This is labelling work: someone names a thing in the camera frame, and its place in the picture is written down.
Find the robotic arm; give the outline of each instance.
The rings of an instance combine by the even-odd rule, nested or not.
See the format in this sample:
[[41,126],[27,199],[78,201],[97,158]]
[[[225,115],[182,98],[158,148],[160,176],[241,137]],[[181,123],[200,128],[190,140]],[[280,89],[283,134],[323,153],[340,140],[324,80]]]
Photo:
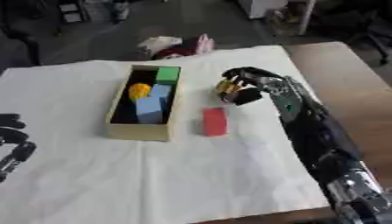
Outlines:
[[382,189],[347,133],[300,83],[254,67],[222,76],[216,91],[224,102],[242,105],[269,93],[297,156],[340,223],[392,223],[392,193]]

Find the wooden table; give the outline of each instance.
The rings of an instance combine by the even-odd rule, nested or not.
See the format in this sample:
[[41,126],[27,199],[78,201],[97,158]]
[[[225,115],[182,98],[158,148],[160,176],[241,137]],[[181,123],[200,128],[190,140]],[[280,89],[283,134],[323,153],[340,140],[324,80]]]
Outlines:
[[[384,187],[392,186],[392,89],[351,49],[338,42],[287,47],[320,100],[360,147]],[[329,208],[217,220],[223,223],[295,223],[333,215]]]

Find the robotic hand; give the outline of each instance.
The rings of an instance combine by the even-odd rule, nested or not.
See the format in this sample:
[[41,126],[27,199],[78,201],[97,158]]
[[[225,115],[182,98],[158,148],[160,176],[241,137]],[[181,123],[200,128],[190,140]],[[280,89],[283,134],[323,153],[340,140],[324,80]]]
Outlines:
[[392,193],[382,189],[347,133],[300,83],[254,67],[222,76],[216,91],[224,102],[242,105],[269,93],[295,152],[340,223],[392,223]]
[[20,131],[24,127],[25,124],[19,121],[19,115],[0,115],[0,146],[16,145],[8,156],[0,160],[0,183],[5,181],[7,175],[20,163],[26,161],[36,149],[34,143],[27,141],[28,136]]

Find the cardboard box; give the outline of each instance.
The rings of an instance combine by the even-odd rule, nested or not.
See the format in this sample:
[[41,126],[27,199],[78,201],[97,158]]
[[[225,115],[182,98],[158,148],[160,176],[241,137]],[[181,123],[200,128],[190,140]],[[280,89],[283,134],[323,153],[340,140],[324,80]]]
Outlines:
[[164,112],[162,123],[138,123],[135,104],[128,97],[128,89],[132,84],[142,82],[152,85],[159,68],[160,66],[133,66],[131,68],[130,76],[121,85],[106,117],[105,126],[110,137],[124,140],[170,141],[175,112],[179,106],[180,69],[178,81],[173,85],[168,99],[169,107]]

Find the green block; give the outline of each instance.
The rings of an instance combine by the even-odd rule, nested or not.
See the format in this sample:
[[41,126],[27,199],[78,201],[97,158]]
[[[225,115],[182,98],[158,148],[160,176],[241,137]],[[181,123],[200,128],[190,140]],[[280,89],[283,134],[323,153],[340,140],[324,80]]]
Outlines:
[[174,85],[179,78],[179,67],[161,66],[157,71],[157,84]]

